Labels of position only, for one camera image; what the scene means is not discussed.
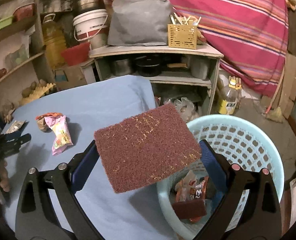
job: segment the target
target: potato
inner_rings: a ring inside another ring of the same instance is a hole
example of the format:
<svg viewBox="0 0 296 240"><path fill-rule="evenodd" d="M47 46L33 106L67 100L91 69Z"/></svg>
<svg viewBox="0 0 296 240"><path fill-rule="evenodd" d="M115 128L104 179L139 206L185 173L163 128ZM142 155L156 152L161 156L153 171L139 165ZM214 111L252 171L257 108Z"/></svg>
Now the potato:
<svg viewBox="0 0 296 240"><path fill-rule="evenodd" d="M30 85L30 89L35 90L36 87L37 87L37 82L36 81L32 82Z"/></svg>
<svg viewBox="0 0 296 240"><path fill-rule="evenodd" d="M43 79L40 79L39 82L42 87L45 87L47 85L47 82L44 81Z"/></svg>
<svg viewBox="0 0 296 240"><path fill-rule="evenodd" d="M31 94L32 90L30 87L25 88L23 91L21 91L21 95L23 98L27 98Z"/></svg>

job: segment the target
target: light blue basket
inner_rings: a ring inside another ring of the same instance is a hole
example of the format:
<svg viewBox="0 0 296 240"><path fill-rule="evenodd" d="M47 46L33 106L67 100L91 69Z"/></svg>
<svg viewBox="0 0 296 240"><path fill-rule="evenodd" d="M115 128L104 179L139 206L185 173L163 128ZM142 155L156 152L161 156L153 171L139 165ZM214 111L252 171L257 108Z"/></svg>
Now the light blue basket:
<svg viewBox="0 0 296 240"><path fill-rule="evenodd" d="M270 138L257 126L244 119L221 114L199 117L187 124L199 142L206 139L216 153L226 157L230 164L237 163L247 171L260 171L268 168L276 187L280 202L284 189L284 170L278 150ZM198 223L181 221L171 207L170 189L192 169L198 178L206 176L207 171L198 161L189 167L157 183L161 210L169 225L186 240L192 240L202 229L210 216L211 201L206 203L207 216ZM235 228L245 207L248 190L243 192L238 208L227 228Z"/></svg>

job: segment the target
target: yellow plastic bottle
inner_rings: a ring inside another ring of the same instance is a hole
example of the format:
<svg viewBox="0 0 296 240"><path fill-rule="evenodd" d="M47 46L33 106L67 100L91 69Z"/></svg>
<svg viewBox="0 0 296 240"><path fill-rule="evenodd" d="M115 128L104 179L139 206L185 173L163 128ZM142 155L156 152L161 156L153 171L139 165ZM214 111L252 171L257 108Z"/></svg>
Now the yellow plastic bottle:
<svg viewBox="0 0 296 240"><path fill-rule="evenodd" d="M46 57L52 69L65 64L61 52L67 49L63 32L54 22L56 14L50 13L44 17L42 22L42 35L46 45Z"/></svg>
<svg viewBox="0 0 296 240"><path fill-rule="evenodd" d="M236 88L236 78L229 78L229 84L220 93L218 112L220 114L233 114L239 100L239 87Z"/></svg>

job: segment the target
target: gray cloth bag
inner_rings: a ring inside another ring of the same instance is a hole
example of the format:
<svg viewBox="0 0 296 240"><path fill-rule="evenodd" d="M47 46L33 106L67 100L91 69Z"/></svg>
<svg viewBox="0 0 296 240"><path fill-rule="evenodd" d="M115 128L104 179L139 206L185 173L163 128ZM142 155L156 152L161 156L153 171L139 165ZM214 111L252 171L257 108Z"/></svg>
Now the gray cloth bag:
<svg viewBox="0 0 296 240"><path fill-rule="evenodd" d="M108 44L158 46L168 44L169 0L114 0Z"/></svg>

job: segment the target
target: finger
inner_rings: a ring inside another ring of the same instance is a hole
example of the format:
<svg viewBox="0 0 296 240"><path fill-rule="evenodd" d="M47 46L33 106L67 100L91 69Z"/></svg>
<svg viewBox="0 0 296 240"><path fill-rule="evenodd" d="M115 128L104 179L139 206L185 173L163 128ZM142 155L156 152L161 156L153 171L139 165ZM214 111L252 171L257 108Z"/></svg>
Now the finger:
<svg viewBox="0 0 296 240"><path fill-rule="evenodd" d="M9 180L4 179L0 182L0 187L5 191L9 192L10 191L10 185L9 185Z"/></svg>
<svg viewBox="0 0 296 240"><path fill-rule="evenodd" d="M8 178L8 172L4 166L5 161L0 162L0 179L7 179Z"/></svg>

